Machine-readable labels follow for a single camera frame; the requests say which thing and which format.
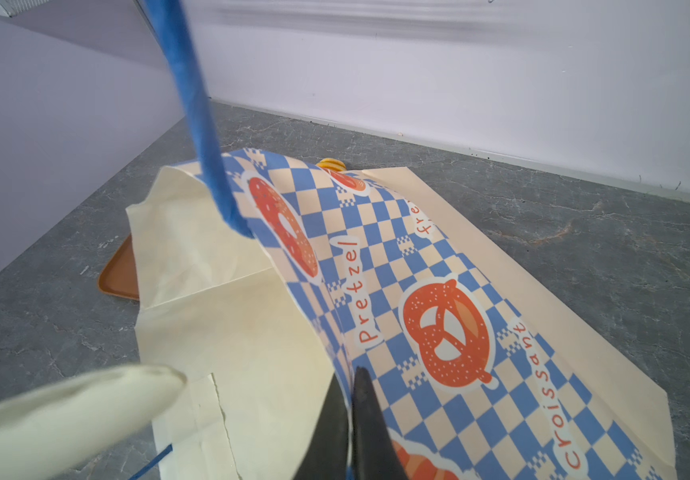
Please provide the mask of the metal tongs with white tips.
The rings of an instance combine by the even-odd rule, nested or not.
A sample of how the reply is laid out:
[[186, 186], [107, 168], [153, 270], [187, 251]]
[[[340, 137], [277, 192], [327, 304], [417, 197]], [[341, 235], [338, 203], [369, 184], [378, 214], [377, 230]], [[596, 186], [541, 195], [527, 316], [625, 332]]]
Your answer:
[[51, 479], [135, 434], [187, 385], [171, 367], [129, 364], [0, 402], [0, 479]]

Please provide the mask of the blue checkered paper bag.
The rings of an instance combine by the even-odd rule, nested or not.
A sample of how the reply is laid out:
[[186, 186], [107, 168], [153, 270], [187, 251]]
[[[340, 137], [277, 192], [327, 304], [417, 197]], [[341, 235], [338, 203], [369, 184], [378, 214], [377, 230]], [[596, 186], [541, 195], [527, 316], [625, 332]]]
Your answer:
[[131, 206], [141, 359], [188, 378], [164, 479], [291, 479], [366, 368], [408, 479], [673, 479], [665, 392], [405, 169], [220, 149], [178, 1], [146, 5], [196, 150]]

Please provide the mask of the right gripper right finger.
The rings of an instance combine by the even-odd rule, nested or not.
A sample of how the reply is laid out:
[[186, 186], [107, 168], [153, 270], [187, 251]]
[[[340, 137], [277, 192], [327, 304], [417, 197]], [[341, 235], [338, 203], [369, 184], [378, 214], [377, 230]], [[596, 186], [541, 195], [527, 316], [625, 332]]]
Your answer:
[[358, 367], [352, 395], [353, 470], [359, 480], [408, 480], [366, 368]]

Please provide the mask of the ridged long bread loaf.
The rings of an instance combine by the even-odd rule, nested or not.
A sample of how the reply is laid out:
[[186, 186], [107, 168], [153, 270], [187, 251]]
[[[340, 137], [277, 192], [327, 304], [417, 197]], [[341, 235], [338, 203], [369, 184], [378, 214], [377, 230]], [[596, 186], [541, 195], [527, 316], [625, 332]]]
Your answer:
[[316, 166], [329, 172], [345, 172], [347, 166], [340, 160], [334, 158], [324, 158], [316, 163]]

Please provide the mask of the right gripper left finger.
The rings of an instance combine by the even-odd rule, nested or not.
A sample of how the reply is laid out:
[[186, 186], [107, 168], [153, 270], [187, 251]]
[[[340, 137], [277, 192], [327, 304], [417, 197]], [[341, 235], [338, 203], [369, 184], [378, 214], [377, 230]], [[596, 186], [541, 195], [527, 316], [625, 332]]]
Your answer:
[[350, 413], [339, 380], [332, 376], [308, 449], [294, 480], [345, 480], [350, 449]]

